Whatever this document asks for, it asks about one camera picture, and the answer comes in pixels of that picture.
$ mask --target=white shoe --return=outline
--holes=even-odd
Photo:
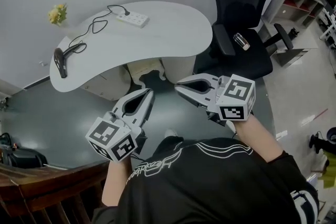
[[[173,129],[168,129],[164,133],[164,138],[167,138],[168,136],[177,136],[177,132]]]

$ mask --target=black office chair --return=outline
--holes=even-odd
[[[257,27],[266,0],[216,0],[217,21],[213,24],[213,42],[210,55],[219,59],[222,73],[233,73],[257,79],[273,71],[266,47],[283,40],[288,49],[293,48],[290,37],[279,24],[274,24],[278,34],[263,43],[253,27]],[[240,33],[250,44],[248,50],[233,39]]]

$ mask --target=baseboard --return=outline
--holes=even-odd
[[[37,81],[33,82],[32,84],[27,85],[27,86],[24,87],[23,89],[24,89],[24,90],[28,90],[28,89],[30,89],[30,88],[32,88],[32,87],[34,87],[34,86],[36,86],[36,85],[39,85],[39,84],[41,84],[41,83],[43,83],[43,82],[45,82],[45,81],[47,81],[47,80],[50,80],[50,76],[46,76],[46,77],[44,77],[44,78],[42,78],[42,79],[40,79],[40,80],[37,80]]]

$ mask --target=power strip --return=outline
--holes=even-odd
[[[144,27],[146,24],[148,24],[149,17],[146,15],[142,15],[136,12],[130,12],[129,15],[125,15],[125,11],[123,10],[119,15],[117,16],[117,20],[137,26],[139,28]]]

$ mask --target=shelving unit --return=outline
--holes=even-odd
[[[306,29],[323,10],[324,0],[272,0],[264,18],[270,23],[289,20],[299,29]]]
[[[282,40],[267,47],[270,55],[283,67],[289,66],[311,49],[316,49],[310,30],[307,28],[317,19],[327,3],[325,0],[271,0],[263,17],[263,25],[258,34],[263,41],[277,34],[275,23],[289,33],[293,28],[299,32],[292,41],[293,48],[288,50]]]

